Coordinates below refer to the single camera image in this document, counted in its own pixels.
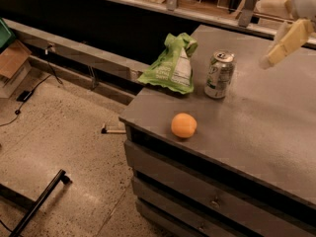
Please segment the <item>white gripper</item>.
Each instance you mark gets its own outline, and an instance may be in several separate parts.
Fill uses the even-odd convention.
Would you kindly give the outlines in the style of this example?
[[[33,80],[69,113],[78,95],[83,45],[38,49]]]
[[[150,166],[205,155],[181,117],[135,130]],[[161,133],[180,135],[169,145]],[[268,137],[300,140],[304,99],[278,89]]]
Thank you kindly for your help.
[[[256,10],[261,14],[297,20],[284,22],[276,31],[273,42],[261,57],[259,65],[269,69],[305,45],[315,34],[316,0],[259,0]]]

